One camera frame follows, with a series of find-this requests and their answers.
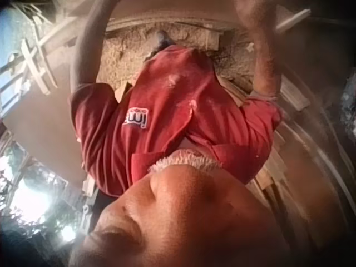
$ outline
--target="concrete wall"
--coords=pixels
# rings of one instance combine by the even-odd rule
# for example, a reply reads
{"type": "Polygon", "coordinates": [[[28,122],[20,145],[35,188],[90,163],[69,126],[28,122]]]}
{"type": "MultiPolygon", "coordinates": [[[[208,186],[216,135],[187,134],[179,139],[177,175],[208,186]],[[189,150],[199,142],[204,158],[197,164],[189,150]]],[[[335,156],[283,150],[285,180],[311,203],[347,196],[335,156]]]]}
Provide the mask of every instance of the concrete wall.
{"type": "Polygon", "coordinates": [[[60,65],[54,74],[59,89],[45,96],[34,83],[3,122],[28,153],[72,185],[81,187],[86,173],[81,169],[80,145],[67,102],[69,65],[60,65]]]}

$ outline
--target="red t-shirt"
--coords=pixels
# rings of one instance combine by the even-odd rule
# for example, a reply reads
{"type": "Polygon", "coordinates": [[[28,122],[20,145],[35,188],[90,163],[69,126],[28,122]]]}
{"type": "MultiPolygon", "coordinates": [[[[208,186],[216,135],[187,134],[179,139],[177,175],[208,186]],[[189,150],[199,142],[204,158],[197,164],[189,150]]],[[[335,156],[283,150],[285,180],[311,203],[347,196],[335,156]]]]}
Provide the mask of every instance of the red t-shirt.
{"type": "Polygon", "coordinates": [[[247,184],[268,159],[281,121],[268,101],[251,97],[237,107],[212,61],[179,46],[146,62],[120,104],[110,85],[82,85],[72,96],[71,115],[86,171],[111,196],[122,195],[183,138],[208,149],[247,184]]]}

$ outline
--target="person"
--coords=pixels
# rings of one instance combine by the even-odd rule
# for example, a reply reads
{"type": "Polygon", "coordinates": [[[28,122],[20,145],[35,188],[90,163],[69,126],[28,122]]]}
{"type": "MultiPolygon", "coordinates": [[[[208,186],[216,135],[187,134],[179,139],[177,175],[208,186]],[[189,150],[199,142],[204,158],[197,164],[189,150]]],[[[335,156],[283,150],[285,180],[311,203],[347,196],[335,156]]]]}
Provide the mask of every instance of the person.
{"type": "Polygon", "coordinates": [[[237,107],[212,61],[163,33],[163,50],[117,103],[110,85],[96,83],[117,2],[97,0],[78,37],[71,116],[86,171],[118,199],[71,266],[277,266],[283,236],[245,187],[269,157],[281,121],[273,102],[281,83],[275,7],[235,0],[256,50],[254,92],[237,107]]]}

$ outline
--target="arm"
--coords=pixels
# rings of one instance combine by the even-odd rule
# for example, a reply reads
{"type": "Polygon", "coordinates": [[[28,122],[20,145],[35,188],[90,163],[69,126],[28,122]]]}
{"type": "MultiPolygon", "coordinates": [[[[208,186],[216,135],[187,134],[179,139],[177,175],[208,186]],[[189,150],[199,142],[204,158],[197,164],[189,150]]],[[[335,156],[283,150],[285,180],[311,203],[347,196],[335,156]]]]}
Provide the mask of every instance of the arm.
{"type": "Polygon", "coordinates": [[[258,29],[251,32],[255,43],[256,66],[254,90],[268,97],[279,94],[281,74],[275,62],[275,33],[271,29],[258,29]]]}
{"type": "Polygon", "coordinates": [[[276,96],[281,74],[275,62],[275,5],[271,0],[235,0],[235,6],[255,43],[254,90],[263,96],[276,96]]]}
{"type": "Polygon", "coordinates": [[[105,30],[120,0],[95,0],[84,31],[78,36],[71,66],[71,91],[84,83],[95,83],[99,73],[105,30]]]}

